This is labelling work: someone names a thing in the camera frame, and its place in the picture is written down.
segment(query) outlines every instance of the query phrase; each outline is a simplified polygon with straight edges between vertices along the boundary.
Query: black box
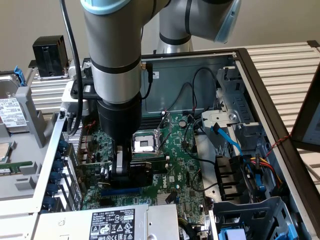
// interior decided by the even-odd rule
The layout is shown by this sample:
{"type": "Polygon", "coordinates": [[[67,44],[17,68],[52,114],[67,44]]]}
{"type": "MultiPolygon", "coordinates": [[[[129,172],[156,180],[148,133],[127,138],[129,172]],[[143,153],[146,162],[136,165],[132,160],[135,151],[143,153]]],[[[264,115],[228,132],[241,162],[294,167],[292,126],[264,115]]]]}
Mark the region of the black box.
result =
{"type": "Polygon", "coordinates": [[[68,56],[63,35],[41,36],[32,47],[40,77],[65,75],[68,56]]]}

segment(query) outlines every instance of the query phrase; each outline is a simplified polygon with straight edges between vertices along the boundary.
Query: laptop screen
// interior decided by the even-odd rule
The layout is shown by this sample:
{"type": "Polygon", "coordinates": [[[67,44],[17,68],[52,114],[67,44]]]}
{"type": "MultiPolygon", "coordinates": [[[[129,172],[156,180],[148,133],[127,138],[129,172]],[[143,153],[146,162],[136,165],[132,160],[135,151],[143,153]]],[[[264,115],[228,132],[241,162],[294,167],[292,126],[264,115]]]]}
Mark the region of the laptop screen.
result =
{"type": "Polygon", "coordinates": [[[320,65],[313,77],[291,135],[298,149],[320,153],[320,65]]]}

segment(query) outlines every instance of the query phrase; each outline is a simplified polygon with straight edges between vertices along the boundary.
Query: hard drive label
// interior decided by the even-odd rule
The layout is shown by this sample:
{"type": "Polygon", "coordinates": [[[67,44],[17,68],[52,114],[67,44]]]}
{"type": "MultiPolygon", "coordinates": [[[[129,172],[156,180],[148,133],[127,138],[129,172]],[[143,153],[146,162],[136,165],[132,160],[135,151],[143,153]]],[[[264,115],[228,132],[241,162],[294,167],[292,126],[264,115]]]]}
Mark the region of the hard drive label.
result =
{"type": "Polygon", "coordinates": [[[7,128],[27,125],[25,116],[16,98],[0,99],[0,117],[7,128]]]}
{"type": "Polygon", "coordinates": [[[135,209],[92,214],[89,240],[134,240],[135,209]]]}

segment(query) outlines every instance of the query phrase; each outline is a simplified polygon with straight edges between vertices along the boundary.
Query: circuit board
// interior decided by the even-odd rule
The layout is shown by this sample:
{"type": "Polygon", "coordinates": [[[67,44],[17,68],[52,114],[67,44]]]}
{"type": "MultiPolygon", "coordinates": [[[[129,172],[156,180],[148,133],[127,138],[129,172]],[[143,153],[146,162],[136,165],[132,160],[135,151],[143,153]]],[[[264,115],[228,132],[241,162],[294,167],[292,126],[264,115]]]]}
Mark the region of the circuit board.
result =
{"type": "Polygon", "coordinates": [[[21,174],[20,167],[32,165],[32,161],[0,164],[0,176],[21,174]]]}
{"type": "MultiPolygon", "coordinates": [[[[96,155],[99,153],[100,162],[79,166],[86,181],[85,184],[88,186],[82,209],[140,204],[163,205],[166,204],[165,199],[168,195],[172,191],[176,191],[177,197],[174,202],[177,205],[178,215],[187,219],[190,223],[203,224],[207,212],[204,193],[194,191],[190,186],[190,179],[200,169],[200,164],[184,150],[184,145],[186,145],[189,152],[192,152],[194,147],[193,132],[191,129],[188,130],[184,142],[185,129],[179,126],[180,120],[187,122],[187,117],[181,114],[171,115],[172,133],[163,147],[163,151],[169,156],[167,174],[155,174],[152,185],[142,187],[138,192],[118,195],[104,195],[105,190],[94,184],[95,169],[110,159],[112,150],[112,140],[99,127],[94,129],[91,134],[98,144],[96,155]]],[[[169,130],[164,128],[162,131],[163,135],[166,136],[169,130]]],[[[202,181],[198,177],[196,177],[193,185],[197,189],[203,189],[202,181]]]]}

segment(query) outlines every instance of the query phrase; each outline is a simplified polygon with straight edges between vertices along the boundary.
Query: motherboard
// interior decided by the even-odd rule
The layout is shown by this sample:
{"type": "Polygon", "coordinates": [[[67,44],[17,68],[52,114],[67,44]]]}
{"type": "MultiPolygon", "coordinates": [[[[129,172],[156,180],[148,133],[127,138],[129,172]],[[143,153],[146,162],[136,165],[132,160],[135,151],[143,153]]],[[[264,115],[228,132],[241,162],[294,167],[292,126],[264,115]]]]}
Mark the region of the motherboard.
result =
{"type": "MultiPolygon", "coordinates": [[[[197,156],[194,132],[189,129],[185,138],[187,116],[171,115],[171,134],[165,141],[160,158],[165,159],[166,173],[153,175],[153,183],[147,187],[125,189],[110,194],[103,184],[97,183],[95,175],[101,169],[107,168],[112,158],[112,140],[101,129],[99,123],[92,128],[89,136],[90,143],[85,142],[89,155],[95,156],[96,162],[81,164],[77,168],[78,180],[85,186],[82,209],[98,209],[105,207],[121,207],[148,204],[164,205],[176,204],[178,216],[190,223],[203,224],[208,209],[205,204],[204,192],[194,191],[191,180],[200,169],[200,164],[185,151],[197,156]]],[[[162,136],[167,136],[168,127],[161,130],[162,136]]],[[[196,177],[193,186],[197,190],[203,189],[202,180],[196,177]]]]}

